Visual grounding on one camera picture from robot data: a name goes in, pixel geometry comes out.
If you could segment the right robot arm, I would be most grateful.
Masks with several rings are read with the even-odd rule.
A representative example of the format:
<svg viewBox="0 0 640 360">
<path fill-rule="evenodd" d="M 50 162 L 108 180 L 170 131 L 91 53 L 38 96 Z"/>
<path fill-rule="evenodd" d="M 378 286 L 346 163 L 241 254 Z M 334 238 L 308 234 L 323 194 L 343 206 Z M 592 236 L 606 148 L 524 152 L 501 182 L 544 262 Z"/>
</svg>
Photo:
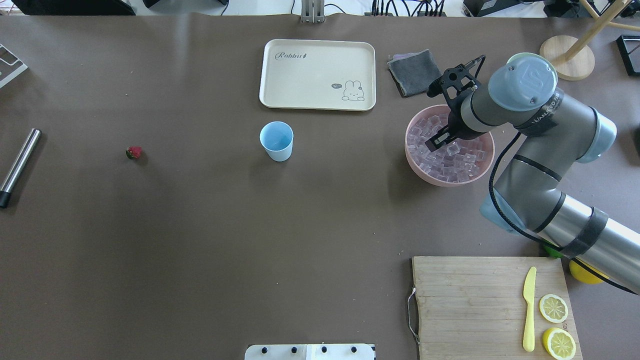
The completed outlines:
<svg viewBox="0 0 640 360">
<path fill-rule="evenodd" d="M 446 69 L 429 85 L 427 95 L 443 95 L 450 115 L 425 145 L 435 151 L 512 125 L 525 139 L 500 176 L 496 167 L 491 171 L 482 214 L 617 289 L 638 294 L 638 233 L 558 188 L 575 162 L 595 161 L 613 145 L 617 127 L 562 91 L 556 69 L 541 55 L 513 55 L 485 85 L 470 72 L 484 60 L 480 55 Z"/>
</svg>

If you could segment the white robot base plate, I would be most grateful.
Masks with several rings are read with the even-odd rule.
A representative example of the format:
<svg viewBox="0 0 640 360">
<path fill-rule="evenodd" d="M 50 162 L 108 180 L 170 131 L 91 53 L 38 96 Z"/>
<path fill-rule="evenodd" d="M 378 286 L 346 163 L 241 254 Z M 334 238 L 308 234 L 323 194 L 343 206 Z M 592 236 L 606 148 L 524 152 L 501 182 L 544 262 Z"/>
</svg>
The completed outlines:
<svg viewBox="0 0 640 360">
<path fill-rule="evenodd" d="M 247 347 L 245 360 L 375 360 L 374 344 L 309 343 L 254 344 Z"/>
</svg>

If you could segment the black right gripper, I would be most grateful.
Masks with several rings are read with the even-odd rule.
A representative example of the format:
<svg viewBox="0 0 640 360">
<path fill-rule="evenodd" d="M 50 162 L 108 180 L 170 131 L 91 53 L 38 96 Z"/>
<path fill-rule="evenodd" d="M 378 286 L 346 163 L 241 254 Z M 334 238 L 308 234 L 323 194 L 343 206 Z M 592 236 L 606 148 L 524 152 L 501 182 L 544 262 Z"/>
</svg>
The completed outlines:
<svg viewBox="0 0 640 360">
<path fill-rule="evenodd" d="M 467 63 L 446 69 L 429 85 L 427 96 L 434 98 L 443 95 L 450 109 L 447 124 L 425 141 L 425 146 L 430 152 L 443 148 L 455 139 L 471 141 L 482 136 L 481 132 L 466 125 L 462 118 L 463 102 L 470 99 L 479 84 L 476 77 L 471 75 L 474 66 L 476 63 Z"/>
</svg>

